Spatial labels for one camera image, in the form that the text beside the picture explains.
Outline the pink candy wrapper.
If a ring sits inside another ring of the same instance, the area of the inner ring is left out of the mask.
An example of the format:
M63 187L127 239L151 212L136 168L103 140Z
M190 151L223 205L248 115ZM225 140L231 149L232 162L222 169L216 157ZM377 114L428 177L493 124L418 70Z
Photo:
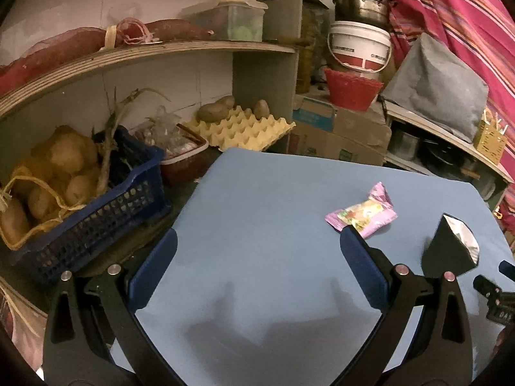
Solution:
M325 221L338 232L352 226L365 239L397 217L386 187L378 182L371 188L365 201L327 214Z

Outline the black foil-lined pouch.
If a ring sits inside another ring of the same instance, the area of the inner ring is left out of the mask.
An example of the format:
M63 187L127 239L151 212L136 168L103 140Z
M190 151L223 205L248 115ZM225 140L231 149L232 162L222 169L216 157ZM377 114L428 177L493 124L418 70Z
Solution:
M440 277L451 272L459 276L475 269L479 256L480 247L471 229L462 220L443 214L423 251L423 274Z

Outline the blue plastic crate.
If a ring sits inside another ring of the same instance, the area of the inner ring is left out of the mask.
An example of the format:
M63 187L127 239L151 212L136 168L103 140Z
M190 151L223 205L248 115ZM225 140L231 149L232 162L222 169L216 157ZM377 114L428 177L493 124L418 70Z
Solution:
M115 241L168 211L160 172L164 151L144 145L123 126L117 128L114 141L108 192L11 252L12 267L47 284L66 270L80 270Z

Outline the yellow cutlery basket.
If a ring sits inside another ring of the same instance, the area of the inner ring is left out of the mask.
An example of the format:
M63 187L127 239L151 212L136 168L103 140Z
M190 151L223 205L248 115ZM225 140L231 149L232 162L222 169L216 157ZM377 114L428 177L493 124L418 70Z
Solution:
M484 108L473 145L494 165L498 165L503 156L507 143L507 129L508 124L504 124L497 113L493 113L488 107Z

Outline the low wooden side shelf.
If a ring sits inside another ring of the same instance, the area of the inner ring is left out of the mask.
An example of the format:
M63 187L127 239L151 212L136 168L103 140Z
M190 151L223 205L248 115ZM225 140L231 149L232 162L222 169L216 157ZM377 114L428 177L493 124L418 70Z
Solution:
M391 130L384 165L472 184L491 211L505 199L511 176L473 145L394 103L382 102Z

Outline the red tub with plastic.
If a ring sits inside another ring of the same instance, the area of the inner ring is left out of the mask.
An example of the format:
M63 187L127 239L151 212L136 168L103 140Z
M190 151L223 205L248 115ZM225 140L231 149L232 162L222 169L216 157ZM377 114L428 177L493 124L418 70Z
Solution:
M210 166L209 143L184 124L148 120L131 134L145 145L165 152L160 168L171 186L201 178Z

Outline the grey fabric cover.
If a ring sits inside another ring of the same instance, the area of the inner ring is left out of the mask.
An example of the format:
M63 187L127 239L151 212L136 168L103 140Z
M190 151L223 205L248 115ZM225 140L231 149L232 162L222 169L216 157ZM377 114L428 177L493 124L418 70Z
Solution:
M475 71L447 46L423 33L381 97L471 143L488 93L487 83Z

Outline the cardboard box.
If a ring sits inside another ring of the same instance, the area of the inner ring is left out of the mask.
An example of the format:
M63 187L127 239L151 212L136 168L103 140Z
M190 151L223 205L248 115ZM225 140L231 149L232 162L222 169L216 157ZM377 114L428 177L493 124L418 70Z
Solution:
M298 95L292 119L290 154L373 166L385 162L392 132L378 102L359 112L323 98Z

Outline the wooden shelf unit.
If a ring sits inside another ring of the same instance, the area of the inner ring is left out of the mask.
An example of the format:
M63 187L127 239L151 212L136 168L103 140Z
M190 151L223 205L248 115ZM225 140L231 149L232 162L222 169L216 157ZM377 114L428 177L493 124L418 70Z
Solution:
M80 26L106 27L123 17L143 22L176 18L210 0L16 0L1 26L1 60ZM82 133L102 128L114 98L141 90L123 119L133 127L158 106L190 118L225 95L242 106L263 99L290 118L298 54L282 38L300 32L301 0L274 0L265 12L263 42L170 43L111 51L77 62L1 101L1 160L16 162L61 124Z

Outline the yellow egg tray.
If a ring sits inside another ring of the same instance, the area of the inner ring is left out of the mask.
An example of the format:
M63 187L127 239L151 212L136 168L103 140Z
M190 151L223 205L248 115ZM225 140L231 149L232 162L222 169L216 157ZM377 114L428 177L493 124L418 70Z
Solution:
M287 136L296 123L288 123L285 118L275 119L272 114L257 119L251 109L237 106L227 119L217 123L190 119L184 125L221 152L230 148L262 152Z

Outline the red plastic bowl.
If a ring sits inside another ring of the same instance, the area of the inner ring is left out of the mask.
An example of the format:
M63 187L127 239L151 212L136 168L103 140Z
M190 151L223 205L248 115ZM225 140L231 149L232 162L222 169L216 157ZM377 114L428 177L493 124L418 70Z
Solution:
M365 112L383 87L383 82L326 68L329 100L335 106Z

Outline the sweet potatoes in net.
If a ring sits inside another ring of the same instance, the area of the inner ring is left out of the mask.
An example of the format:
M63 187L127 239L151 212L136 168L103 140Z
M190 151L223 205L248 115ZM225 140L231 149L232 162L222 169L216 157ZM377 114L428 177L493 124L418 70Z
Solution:
M214 32L183 19L142 23L126 17L107 29L80 27L40 41L20 58L1 67L4 96L73 60L116 47L156 42L209 40Z

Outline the white red plastic bucket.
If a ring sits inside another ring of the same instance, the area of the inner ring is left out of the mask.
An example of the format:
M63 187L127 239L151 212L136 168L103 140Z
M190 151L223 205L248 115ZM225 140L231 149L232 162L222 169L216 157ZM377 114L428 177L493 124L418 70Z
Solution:
M367 23L335 21L331 24L327 46L341 66L359 72L379 73L390 61L390 34Z

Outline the steel cooking pot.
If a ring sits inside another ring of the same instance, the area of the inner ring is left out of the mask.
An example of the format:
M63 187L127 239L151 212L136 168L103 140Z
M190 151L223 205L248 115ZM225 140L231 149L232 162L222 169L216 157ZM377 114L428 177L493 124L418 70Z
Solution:
M391 29L393 0L332 0L336 21L365 23L385 31Z

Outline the clear plastic container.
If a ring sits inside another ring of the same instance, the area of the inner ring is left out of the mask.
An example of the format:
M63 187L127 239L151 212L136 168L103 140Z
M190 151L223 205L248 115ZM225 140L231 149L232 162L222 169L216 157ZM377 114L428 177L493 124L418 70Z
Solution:
M250 0L215 0L185 8L181 17L213 32L216 40L261 42L268 5Z

